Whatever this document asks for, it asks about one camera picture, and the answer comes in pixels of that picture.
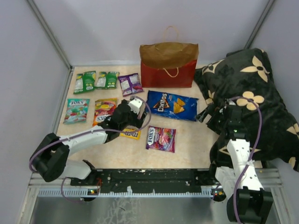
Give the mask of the orange candy bag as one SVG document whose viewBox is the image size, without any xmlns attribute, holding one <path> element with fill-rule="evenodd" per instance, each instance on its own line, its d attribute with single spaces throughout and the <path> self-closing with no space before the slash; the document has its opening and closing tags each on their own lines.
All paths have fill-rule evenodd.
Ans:
<svg viewBox="0 0 299 224">
<path fill-rule="evenodd" d="M 113 114 L 117 106 L 117 98 L 98 99 L 95 101 L 93 126 L 98 125 L 106 117 Z"/>
</svg>

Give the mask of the purple candy bag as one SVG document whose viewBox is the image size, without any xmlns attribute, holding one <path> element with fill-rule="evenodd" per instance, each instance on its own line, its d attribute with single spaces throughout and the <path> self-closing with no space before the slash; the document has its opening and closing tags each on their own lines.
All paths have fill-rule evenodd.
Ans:
<svg viewBox="0 0 299 224">
<path fill-rule="evenodd" d="M 146 149 L 175 153 L 176 129 L 149 126 Z"/>
<path fill-rule="evenodd" d="M 119 76 L 122 95 L 124 97 L 144 92 L 138 73 L 133 73 L 129 75 Z"/>
</svg>

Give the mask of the green yellow snack bag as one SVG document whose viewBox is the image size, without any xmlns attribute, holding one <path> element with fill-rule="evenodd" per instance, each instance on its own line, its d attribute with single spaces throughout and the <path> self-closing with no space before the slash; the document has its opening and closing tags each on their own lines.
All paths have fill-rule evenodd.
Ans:
<svg viewBox="0 0 299 224">
<path fill-rule="evenodd" d="M 95 78 L 95 70 L 77 74 L 73 94 L 81 94 L 94 91 Z"/>
<path fill-rule="evenodd" d="M 110 90 L 116 89 L 116 82 L 118 78 L 119 72 L 99 72 L 98 81 L 95 85 L 96 89 L 100 90 Z"/>
</svg>

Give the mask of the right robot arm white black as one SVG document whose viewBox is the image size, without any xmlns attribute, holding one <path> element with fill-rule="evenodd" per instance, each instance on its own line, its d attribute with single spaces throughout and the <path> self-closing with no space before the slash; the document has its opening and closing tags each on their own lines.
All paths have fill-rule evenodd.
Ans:
<svg viewBox="0 0 299 224">
<path fill-rule="evenodd" d="M 209 181 L 220 185 L 227 198 L 229 221 L 239 224 L 264 224 L 270 213 L 273 196 L 264 189 L 257 177 L 252 159 L 247 128 L 242 120 L 242 109 L 229 102 L 222 107 L 210 103 L 196 116 L 207 122 L 208 128 L 219 134 L 210 151 Z"/>
</svg>

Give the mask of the black floral pillow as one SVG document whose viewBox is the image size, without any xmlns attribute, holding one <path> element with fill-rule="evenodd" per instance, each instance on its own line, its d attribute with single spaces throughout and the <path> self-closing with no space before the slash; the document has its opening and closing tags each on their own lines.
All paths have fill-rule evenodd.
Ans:
<svg viewBox="0 0 299 224">
<path fill-rule="evenodd" d="M 206 104 L 224 106 L 227 99 L 242 109 L 253 159 L 281 159 L 299 169 L 299 125 L 276 89 L 267 53 L 259 48 L 228 53 L 195 71 Z"/>
</svg>

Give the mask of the blue tortilla chips bag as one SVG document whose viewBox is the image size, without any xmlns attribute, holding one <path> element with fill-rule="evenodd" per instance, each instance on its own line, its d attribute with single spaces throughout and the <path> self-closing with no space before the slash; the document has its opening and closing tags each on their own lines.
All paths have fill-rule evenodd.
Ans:
<svg viewBox="0 0 299 224">
<path fill-rule="evenodd" d="M 154 115 L 196 121 L 198 100 L 198 98 L 149 90 L 146 102 Z"/>
</svg>

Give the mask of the yellow chocolate candy packet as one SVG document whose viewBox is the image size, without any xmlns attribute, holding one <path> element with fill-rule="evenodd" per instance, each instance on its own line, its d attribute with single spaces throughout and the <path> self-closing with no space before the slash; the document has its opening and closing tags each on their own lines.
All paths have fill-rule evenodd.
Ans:
<svg viewBox="0 0 299 224">
<path fill-rule="evenodd" d="M 120 133 L 121 137 L 127 137 L 134 140 L 139 140 L 141 136 L 141 131 L 136 131 L 134 128 L 125 128 L 123 133 Z"/>
</svg>

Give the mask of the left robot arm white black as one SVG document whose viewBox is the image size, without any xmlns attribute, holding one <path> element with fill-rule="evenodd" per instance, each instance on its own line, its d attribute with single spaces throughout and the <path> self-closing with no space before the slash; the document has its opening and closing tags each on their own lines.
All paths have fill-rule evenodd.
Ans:
<svg viewBox="0 0 299 224">
<path fill-rule="evenodd" d="M 29 169 L 45 182 L 69 178 L 73 186 L 95 185 L 99 171 L 87 160 L 73 161 L 69 157 L 92 146 L 102 145 L 118 138 L 131 126 L 140 131 L 144 120 L 151 117 L 147 103 L 139 97 L 122 100 L 112 115 L 89 130 L 57 136 L 47 134 L 29 159 Z"/>
</svg>

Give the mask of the colourful candy bag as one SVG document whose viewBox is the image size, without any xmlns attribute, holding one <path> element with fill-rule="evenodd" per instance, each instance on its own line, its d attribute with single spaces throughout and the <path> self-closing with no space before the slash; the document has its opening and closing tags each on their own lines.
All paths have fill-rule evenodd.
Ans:
<svg viewBox="0 0 299 224">
<path fill-rule="evenodd" d="M 64 124 L 86 122 L 90 99 L 69 98 L 64 117 Z"/>
</svg>

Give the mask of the red brown paper bag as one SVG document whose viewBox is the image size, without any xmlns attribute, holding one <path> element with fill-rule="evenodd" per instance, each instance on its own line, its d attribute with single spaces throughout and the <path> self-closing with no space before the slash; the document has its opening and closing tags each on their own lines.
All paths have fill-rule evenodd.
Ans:
<svg viewBox="0 0 299 224">
<path fill-rule="evenodd" d="M 145 88 L 190 88 L 199 45 L 185 42 L 160 42 L 141 45 L 141 83 Z"/>
</svg>

